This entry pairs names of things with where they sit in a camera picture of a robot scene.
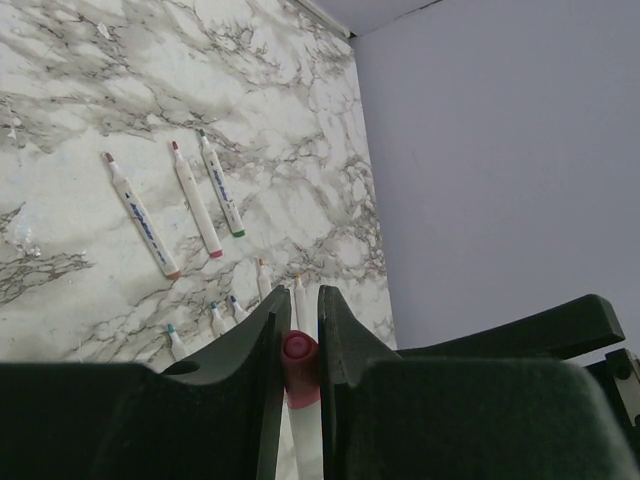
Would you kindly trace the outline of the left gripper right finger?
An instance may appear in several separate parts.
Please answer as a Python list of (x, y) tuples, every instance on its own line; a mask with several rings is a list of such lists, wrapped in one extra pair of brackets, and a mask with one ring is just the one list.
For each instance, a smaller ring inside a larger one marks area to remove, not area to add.
[(374, 363), (400, 356), (356, 318), (335, 286), (319, 289), (317, 327), (324, 477), (342, 479), (358, 417), (354, 406), (358, 385)]

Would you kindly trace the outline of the brown cap marker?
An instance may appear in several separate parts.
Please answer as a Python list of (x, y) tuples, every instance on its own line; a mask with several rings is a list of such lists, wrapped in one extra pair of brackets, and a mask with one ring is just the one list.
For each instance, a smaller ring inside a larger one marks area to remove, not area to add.
[(258, 259), (257, 271), (258, 271), (257, 282), (258, 282), (260, 300), (264, 301), (272, 291), (272, 283), (268, 275), (268, 272), (266, 270), (265, 262), (262, 258)]

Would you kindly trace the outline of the light blue marker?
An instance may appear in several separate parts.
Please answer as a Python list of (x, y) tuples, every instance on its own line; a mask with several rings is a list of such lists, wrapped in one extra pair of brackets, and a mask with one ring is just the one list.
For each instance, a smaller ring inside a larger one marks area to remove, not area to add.
[(227, 331), (226, 323), (220, 313), (216, 302), (210, 303), (211, 329), (215, 337), (220, 337)]

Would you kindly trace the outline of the pink cap marker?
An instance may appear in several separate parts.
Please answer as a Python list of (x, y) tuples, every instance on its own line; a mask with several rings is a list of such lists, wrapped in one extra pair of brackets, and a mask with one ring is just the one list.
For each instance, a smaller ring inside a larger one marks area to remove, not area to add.
[(281, 363), (298, 478), (322, 479), (318, 344), (302, 331), (288, 332), (283, 338)]

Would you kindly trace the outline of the teal cap marker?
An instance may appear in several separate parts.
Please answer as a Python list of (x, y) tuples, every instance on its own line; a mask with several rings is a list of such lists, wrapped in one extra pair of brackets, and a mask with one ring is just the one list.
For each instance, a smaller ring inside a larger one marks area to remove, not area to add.
[(186, 358), (189, 355), (188, 349), (172, 324), (167, 325), (167, 333), (171, 341), (171, 353), (175, 361), (179, 362)]

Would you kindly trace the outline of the yellow cap marker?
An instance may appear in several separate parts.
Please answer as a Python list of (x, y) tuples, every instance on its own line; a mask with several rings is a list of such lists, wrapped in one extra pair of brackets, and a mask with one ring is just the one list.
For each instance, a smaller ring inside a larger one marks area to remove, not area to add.
[(298, 329), (302, 332), (308, 333), (309, 320), (307, 311), (307, 296), (306, 289), (303, 285), (300, 274), (297, 274), (295, 277), (294, 301)]

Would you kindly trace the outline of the peach cap marker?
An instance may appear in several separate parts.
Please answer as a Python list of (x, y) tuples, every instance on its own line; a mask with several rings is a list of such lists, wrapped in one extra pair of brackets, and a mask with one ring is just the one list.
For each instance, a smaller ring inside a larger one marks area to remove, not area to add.
[(140, 232), (148, 250), (163, 272), (163, 275), (170, 280), (177, 280), (181, 276), (180, 268), (173, 259), (164, 240), (159, 235), (159, 230), (153, 224), (142, 200), (134, 191), (128, 177), (119, 169), (114, 157), (110, 153), (105, 152), (104, 158), (111, 170), (112, 185)]

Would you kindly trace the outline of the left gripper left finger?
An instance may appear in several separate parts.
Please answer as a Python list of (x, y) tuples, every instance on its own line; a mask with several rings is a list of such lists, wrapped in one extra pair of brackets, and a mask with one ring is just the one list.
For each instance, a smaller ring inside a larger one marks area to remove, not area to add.
[(290, 325), (290, 293), (278, 286), (230, 331), (163, 372), (160, 478), (274, 478), (280, 349)]

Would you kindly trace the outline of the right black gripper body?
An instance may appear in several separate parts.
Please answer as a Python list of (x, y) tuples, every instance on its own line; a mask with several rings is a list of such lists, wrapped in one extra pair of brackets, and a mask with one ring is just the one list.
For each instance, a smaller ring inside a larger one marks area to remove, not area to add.
[[(526, 318), (440, 344), (401, 349), (403, 358), (570, 360), (625, 340), (612, 304), (588, 294)], [(605, 354), (586, 370), (604, 391), (624, 432), (639, 433), (639, 356), (626, 348)]]

